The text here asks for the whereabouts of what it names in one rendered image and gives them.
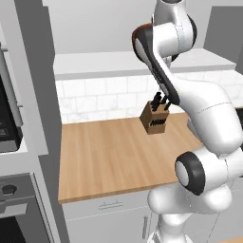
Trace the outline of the grey built-in oven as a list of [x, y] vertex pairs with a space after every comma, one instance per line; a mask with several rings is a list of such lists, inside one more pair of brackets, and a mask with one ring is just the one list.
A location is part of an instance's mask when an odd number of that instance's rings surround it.
[[0, 243], [50, 243], [30, 174], [0, 177]]

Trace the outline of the black built-in microwave oven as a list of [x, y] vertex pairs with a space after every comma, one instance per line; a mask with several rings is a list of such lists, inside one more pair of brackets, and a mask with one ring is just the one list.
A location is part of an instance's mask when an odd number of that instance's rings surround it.
[[22, 125], [22, 117], [0, 43], [0, 153], [15, 152], [20, 148], [23, 138]]

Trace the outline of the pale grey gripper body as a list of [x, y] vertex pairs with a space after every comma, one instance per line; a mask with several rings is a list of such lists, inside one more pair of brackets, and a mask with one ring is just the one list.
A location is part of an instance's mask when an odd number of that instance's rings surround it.
[[187, 127], [195, 137], [197, 137], [199, 140], [202, 140], [202, 126], [198, 120], [188, 118]]

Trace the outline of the grey tall oven housing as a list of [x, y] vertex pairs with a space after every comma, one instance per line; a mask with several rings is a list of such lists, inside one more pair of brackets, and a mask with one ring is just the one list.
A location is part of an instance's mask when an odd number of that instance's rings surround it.
[[24, 135], [18, 151], [0, 154], [0, 177], [30, 174], [48, 240], [36, 233], [28, 243], [69, 243], [58, 201], [62, 122], [48, 8], [43, 0], [0, 0], [0, 26]]

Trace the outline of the grey wall cabinet run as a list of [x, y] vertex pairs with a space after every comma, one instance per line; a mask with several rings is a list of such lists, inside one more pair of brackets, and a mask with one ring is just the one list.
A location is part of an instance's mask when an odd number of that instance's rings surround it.
[[[133, 52], [133, 30], [151, 21], [156, 0], [43, 0], [48, 7], [54, 47], [55, 79], [147, 75]], [[213, 0], [186, 0], [196, 22], [193, 49], [172, 62], [174, 72], [235, 68], [235, 63], [203, 48]]]

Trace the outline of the dark grey cabinet door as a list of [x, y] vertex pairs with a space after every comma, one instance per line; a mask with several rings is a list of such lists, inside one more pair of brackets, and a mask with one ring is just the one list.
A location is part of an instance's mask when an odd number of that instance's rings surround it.
[[204, 48], [236, 63], [243, 47], [243, 6], [212, 7]]

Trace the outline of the brown wooden knife block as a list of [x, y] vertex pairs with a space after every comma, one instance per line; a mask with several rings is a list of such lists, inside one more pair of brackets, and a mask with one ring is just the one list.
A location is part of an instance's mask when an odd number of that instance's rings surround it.
[[148, 135], [161, 134], [165, 132], [168, 116], [169, 111], [165, 110], [164, 104], [160, 104], [154, 111], [151, 103], [148, 102], [140, 115], [140, 121]]

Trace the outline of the light grey cupboard door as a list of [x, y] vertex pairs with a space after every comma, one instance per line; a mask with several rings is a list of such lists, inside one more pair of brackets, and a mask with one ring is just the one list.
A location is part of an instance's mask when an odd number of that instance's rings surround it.
[[[145, 239], [143, 217], [148, 216]], [[93, 215], [66, 222], [70, 243], [146, 243], [158, 218], [148, 207]]]

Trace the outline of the light grey drawer front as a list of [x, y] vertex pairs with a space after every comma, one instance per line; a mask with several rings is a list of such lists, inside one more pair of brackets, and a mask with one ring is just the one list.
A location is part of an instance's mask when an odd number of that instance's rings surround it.
[[[145, 190], [122, 195], [106, 196], [89, 200], [65, 203], [63, 204], [65, 220], [83, 218], [93, 215], [103, 215], [123, 210], [146, 207], [148, 194], [149, 191]], [[123, 206], [118, 208], [99, 210], [99, 205], [103, 204], [104, 202], [111, 203], [116, 200], [118, 200], [119, 202], [123, 202]]]

